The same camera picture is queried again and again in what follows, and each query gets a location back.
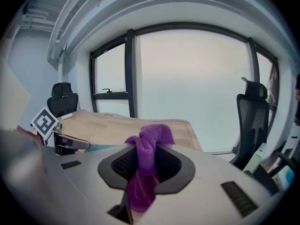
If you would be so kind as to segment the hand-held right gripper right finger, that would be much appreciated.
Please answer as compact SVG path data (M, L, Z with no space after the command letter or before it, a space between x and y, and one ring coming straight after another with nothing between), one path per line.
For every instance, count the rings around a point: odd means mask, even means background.
M259 225L279 204L280 194L271 195L263 185L224 159L177 145L169 148L193 161L195 176L179 193L157 195L140 218L142 225ZM221 186L231 181L258 207L246 217Z

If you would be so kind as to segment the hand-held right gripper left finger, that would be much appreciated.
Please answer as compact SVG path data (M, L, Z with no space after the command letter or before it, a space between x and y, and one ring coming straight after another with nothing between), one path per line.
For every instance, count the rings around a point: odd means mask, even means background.
M134 224L127 195L136 171L133 145L61 157L45 148L44 162L68 225Z

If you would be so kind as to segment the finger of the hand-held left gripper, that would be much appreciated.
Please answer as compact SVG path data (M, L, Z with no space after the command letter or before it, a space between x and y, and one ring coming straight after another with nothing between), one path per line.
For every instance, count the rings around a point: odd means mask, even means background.
M78 150L68 149L60 145L55 146L55 153L59 156L72 155L75 154L77 151Z
M90 143L68 135L57 134L54 135L54 144L72 150L86 150L90 147Z

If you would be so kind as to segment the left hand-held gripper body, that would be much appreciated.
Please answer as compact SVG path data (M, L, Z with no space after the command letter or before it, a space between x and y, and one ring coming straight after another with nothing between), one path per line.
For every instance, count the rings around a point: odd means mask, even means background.
M35 128L42 137L43 144L55 151L54 133L55 129L60 127L60 122L50 112L47 106L44 106L32 119L30 125Z

